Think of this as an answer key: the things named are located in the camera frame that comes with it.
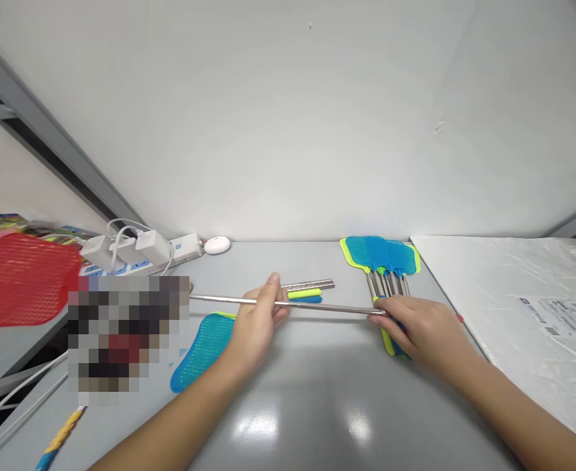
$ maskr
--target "gray table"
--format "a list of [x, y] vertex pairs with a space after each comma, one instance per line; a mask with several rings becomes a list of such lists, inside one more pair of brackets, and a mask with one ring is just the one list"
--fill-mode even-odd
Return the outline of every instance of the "gray table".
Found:
[[[173, 271], [199, 294], [239, 296], [278, 271], [284, 283], [333, 278], [330, 304], [369, 306], [361, 270], [338, 243], [235, 243]], [[426, 267], [409, 277], [413, 296], [447, 302]], [[233, 305], [192, 302], [191, 323]], [[52, 370], [12, 414], [21, 414], [61, 376]], [[174, 394], [167, 361], [116, 407], [88, 408], [53, 470], [84, 470]], [[33, 469], [77, 406], [62, 386], [0, 448], [0, 470]], [[417, 364], [389, 357], [377, 328], [359, 315], [293, 312], [265, 366], [219, 423], [194, 470], [512, 470], [520, 469], [484, 421]]]

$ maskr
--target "blue grip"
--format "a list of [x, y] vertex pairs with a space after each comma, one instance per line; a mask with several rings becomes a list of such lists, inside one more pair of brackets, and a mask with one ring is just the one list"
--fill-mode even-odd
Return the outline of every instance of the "blue grip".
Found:
[[59, 449], [52, 450], [43, 455], [41, 460], [39, 460], [39, 463], [37, 463], [37, 468], [35, 468], [35, 471], [46, 471], [48, 468], [50, 468], [50, 463], [52, 463], [52, 460], [57, 454], [57, 451], [59, 451]]
[[320, 296], [308, 296], [307, 298], [295, 298], [290, 300], [290, 302], [309, 302], [313, 304], [318, 304], [323, 302], [323, 298]]

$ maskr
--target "power adapter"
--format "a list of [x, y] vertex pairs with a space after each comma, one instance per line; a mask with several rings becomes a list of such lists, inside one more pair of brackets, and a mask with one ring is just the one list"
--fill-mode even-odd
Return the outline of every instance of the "power adapter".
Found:
[[[81, 249], [81, 256], [96, 266], [99, 266], [105, 271], [109, 270], [111, 267], [111, 251], [109, 250], [110, 239], [106, 235], [99, 235], [97, 237], [92, 237], [86, 241], [85, 245]], [[124, 268], [124, 263], [116, 257], [115, 261], [115, 271]]]
[[144, 256], [143, 260], [148, 260], [153, 265], [168, 263], [172, 250], [170, 244], [156, 230], [138, 234], [135, 249]]
[[[135, 249], [135, 239], [130, 237], [128, 239], [123, 239], [118, 244], [118, 251], [117, 255], [123, 259], [129, 265], [140, 264], [148, 260], [142, 252], [137, 251]], [[113, 252], [113, 249], [116, 247], [116, 243], [114, 242], [109, 246], [109, 250]]]

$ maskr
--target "charging cable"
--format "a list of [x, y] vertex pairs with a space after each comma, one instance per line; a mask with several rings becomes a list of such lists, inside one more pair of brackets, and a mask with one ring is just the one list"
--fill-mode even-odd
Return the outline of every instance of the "charging cable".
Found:
[[[111, 234], [111, 225], [112, 225], [114, 222], [117, 222], [117, 221], [131, 222], [132, 224], [135, 224], [136, 226], [143, 227], [144, 229], [153, 230], [153, 229], [151, 229], [150, 227], [148, 227], [147, 225], [142, 224], [141, 222], [138, 222], [138, 221], [134, 221], [133, 219], [116, 218], [116, 219], [110, 220], [110, 221], [107, 223], [107, 231], [108, 231], [110, 234]], [[125, 230], [127, 230], [127, 229], [134, 229], [137, 234], [141, 234], [141, 233], [142, 233], [142, 231], [141, 231], [140, 229], [136, 228], [135, 226], [125, 226], [125, 227], [123, 227], [122, 229], [120, 229], [120, 230], [118, 231], [118, 234], [116, 234], [116, 240], [115, 240], [115, 243], [114, 243], [114, 246], [113, 246], [113, 254], [112, 254], [112, 257], [111, 257], [111, 270], [110, 270], [110, 272], [109, 272], [109, 273], [111, 273], [111, 274], [113, 274], [113, 275], [115, 274], [115, 270], [116, 270], [116, 268], [115, 268], [115, 263], [116, 263], [116, 257], [117, 257], [117, 255], [118, 255], [118, 243], [120, 242], [120, 237], [122, 236], [122, 233], [123, 233]], [[161, 234], [159, 234], [159, 236], [168, 244], [168, 247], [170, 247], [170, 259], [168, 260], [168, 263], [166, 264], [166, 268], [164, 268], [164, 271], [162, 271], [162, 273], [160, 273], [160, 275], [159, 275], [159, 276], [164, 276], [164, 274], [165, 274], [165, 273], [168, 271], [168, 269], [170, 268], [170, 265], [172, 265], [172, 260], [173, 260], [173, 258], [175, 257], [175, 249], [174, 249], [174, 247], [172, 247], [172, 245], [170, 245], [170, 242], [168, 241], [168, 239], [166, 239], [166, 238], [165, 238], [164, 236], [162, 236]]]
[[9, 399], [11, 399], [20, 389], [22, 389], [24, 386], [26, 386], [28, 383], [30, 383], [33, 379], [35, 379], [37, 376], [41, 375], [42, 373], [48, 371], [49, 369], [51, 369], [54, 365], [56, 365], [57, 363], [59, 363], [59, 361], [63, 360], [65, 357], [67, 357], [67, 350], [62, 353], [60, 356], [58, 356], [57, 358], [55, 358], [53, 361], [51, 361], [50, 363], [48, 363], [46, 366], [44, 366], [43, 368], [41, 368], [41, 370], [39, 370], [38, 372], [35, 372], [33, 375], [29, 376], [28, 378], [26, 378], [23, 382], [21, 382], [19, 384], [19, 386], [17, 386], [13, 391], [11, 391], [10, 393], [8, 393], [4, 399], [2, 399], [2, 401], [0, 401], [0, 408], [2, 406], [4, 406], [7, 401]]
[[17, 420], [15, 420], [15, 422], [13, 422], [11, 425], [9, 425], [5, 429], [5, 431], [0, 434], [0, 440], [2, 440], [10, 431], [12, 431], [14, 428], [16, 428], [22, 422], [24, 417], [29, 415], [35, 408], [39, 407], [39, 405], [42, 402], [44, 402], [48, 398], [48, 396], [50, 396], [59, 387], [59, 385], [65, 381], [66, 378], [67, 378], [67, 372], [65, 372], [63, 374], [63, 376], [61, 376], [61, 378], [57, 379], [55, 384], [53, 384], [49, 388], [49, 390], [47, 390], [46, 392], [44, 392], [44, 394], [42, 394], [40, 397], [38, 397], [38, 399], [34, 403], [32, 403], [32, 405], [27, 410], [25, 410], [23, 412], [23, 414], [17, 418]]

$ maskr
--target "yellow blue handle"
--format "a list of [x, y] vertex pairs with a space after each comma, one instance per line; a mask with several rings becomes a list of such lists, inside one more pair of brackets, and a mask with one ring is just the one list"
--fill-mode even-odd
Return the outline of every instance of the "yellow blue handle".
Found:
[[323, 302], [323, 298], [320, 296], [308, 296], [307, 298], [291, 299], [290, 302], [309, 302], [309, 303], [318, 304], [320, 302]]
[[65, 425], [61, 430], [57, 432], [57, 435], [55, 435], [54, 439], [50, 442], [50, 445], [48, 445], [48, 448], [46, 448], [44, 451], [44, 455], [37, 463], [35, 471], [46, 471], [48, 468], [50, 468], [50, 464], [59, 451], [59, 448], [61, 448], [61, 445], [63, 445], [67, 436], [70, 435], [70, 431], [79, 421], [81, 415], [83, 415], [84, 410], [85, 408], [81, 407], [75, 410], [72, 415], [70, 415], [70, 418], [67, 420], [67, 422], [65, 422]]

